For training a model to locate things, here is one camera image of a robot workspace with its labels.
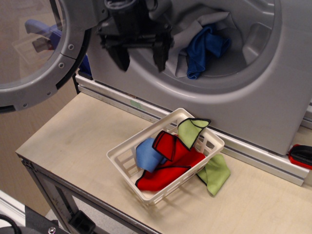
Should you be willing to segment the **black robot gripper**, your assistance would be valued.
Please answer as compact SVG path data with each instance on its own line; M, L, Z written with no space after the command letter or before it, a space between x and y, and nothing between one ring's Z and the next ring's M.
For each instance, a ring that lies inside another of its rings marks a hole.
M159 72L165 70L169 49L172 47L171 25L150 18L158 5L107 4L108 18L98 34L118 68L126 72L130 65L128 48L151 48Z

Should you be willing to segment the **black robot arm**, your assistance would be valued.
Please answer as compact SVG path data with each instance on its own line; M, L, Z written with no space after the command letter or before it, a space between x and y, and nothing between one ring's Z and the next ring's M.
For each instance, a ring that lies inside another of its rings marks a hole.
M101 45L107 50L119 69L127 71L130 65L129 49L149 48L159 72L165 70L169 50L173 46L172 26L154 15L161 9L158 1L106 0L108 12L98 29Z

